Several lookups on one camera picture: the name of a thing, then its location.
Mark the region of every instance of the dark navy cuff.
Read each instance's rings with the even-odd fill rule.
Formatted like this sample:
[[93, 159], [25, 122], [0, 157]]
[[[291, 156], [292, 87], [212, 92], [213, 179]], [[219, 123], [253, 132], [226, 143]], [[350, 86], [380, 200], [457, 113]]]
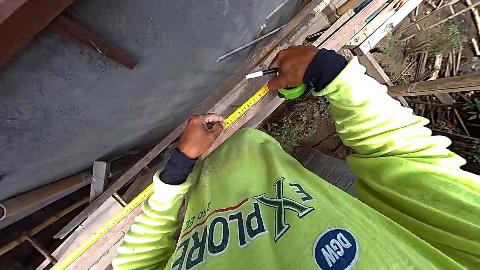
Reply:
[[191, 160], [182, 155], [178, 148], [172, 149], [170, 160], [160, 174], [160, 180], [166, 184], [179, 185], [185, 183], [198, 158]]
[[314, 91], [321, 91], [347, 66], [345, 57], [334, 50], [321, 49], [308, 65], [303, 83]]

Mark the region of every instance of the yellow measuring tape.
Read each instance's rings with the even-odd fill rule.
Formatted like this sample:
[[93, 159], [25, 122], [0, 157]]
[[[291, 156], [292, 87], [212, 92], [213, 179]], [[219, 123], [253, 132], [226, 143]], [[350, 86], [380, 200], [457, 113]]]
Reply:
[[[260, 101], [263, 96], [265, 96], [270, 90], [267, 85], [262, 87], [255, 95], [253, 95], [249, 100], [247, 100], [242, 106], [240, 106], [236, 111], [234, 111], [230, 116], [228, 116], [225, 122], [225, 128], [230, 126], [242, 116], [248, 109], [253, 107], [255, 103]], [[149, 185], [144, 191], [142, 191], [135, 199], [133, 199], [127, 206], [125, 206], [120, 212], [118, 212], [113, 218], [111, 218], [107, 223], [105, 223], [98, 231], [96, 231], [92, 236], [90, 236], [85, 242], [83, 242], [78, 248], [76, 248], [72, 253], [70, 253], [65, 259], [56, 263], [52, 270], [64, 270], [66, 269], [73, 261], [75, 261], [80, 255], [87, 251], [95, 242], [100, 240], [104, 235], [106, 235], [115, 225], [117, 225], [122, 219], [124, 219], [128, 214], [130, 214], [137, 206], [139, 206], [143, 201], [145, 201], [153, 193], [153, 184]]]
[[242, 116], [248, 109], [250, 109], [255, 103], [260, 101], [263, 96], [265, 96], [270, 90], [268, 89], [267, 85], [262, 87], [262, 89], [258, 90], [258, 92], [253, 95], [247, 102], [245, 102], [242, 106], [240, 106], [236, 111], [234, 111], [230, 116], [228, 116], [225, 121], [223, 121], [226, 125], [226, 129], [229, 125], [233, 124], [235, 120], [237, 120], [240, 116]]

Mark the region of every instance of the red stripe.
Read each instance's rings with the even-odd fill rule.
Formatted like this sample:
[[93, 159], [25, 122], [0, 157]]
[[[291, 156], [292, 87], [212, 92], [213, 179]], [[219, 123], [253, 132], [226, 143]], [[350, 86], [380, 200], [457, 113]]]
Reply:
[[182, 239], [183, 237], [185, 237], [187, 234], [191, 233], [196, 227], [198, 226], [201, 226], [203, 225], [207, 220], [208, 218], [213, 215], [213, 214], [217, 214], [217, 213], [221, 213], [221, 212], [227, 212], [227, 211], [231, 211], [231, 210], [235, 210], [237, 208], [239, 208], [240, 206], [242, 206], [242, 204], [248, 202], [248, 198], [246, 198], [245, 200], [241, 201], [239, 204], [235, 205], [235, 206], [230, 206], [230, 207], [227, 207], [227, 208], [223, 208], [223, 209], [217, 209], [217, 210], [213, 210], [210, 214], [208, 214], [208, 216], [205, 218], [204, 221], [196, 224], [193, 228], [191, 228], [188, 232], [184, 233], [180, 239]]

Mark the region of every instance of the gray concrete wall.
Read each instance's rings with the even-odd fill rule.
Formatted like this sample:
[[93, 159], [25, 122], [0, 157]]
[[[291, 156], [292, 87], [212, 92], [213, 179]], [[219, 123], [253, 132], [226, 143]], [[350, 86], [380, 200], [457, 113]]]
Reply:
[[[126, 69], [45, 29], [0, 70], [0, 200], [163, 138], [247, 60], [283, 0], [78, 0], [69, 16], [134, 57]], [[286, 23], [290, 1], [267, 22]]]

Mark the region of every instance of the sleeve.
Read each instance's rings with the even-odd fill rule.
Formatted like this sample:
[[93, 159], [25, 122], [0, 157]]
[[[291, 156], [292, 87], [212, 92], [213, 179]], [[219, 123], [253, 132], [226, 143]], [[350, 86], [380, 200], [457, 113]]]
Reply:
[[192, 179], [187, 177], [195, 161], [172, 150], [165, 170], [153, 177], [154, 193], [143, 203], [142, 213], [135, 217], [117, 249], [112, 261], [114, 270], [165, 268], [175, 251], [173, 234], [179, 227], [183, 197], [192, 185]]
[[480, 177], [413, 115], [364, 74], [354, 57], [322, 91], [358, 176], [361, 201], [467, 268], [480, 265]]

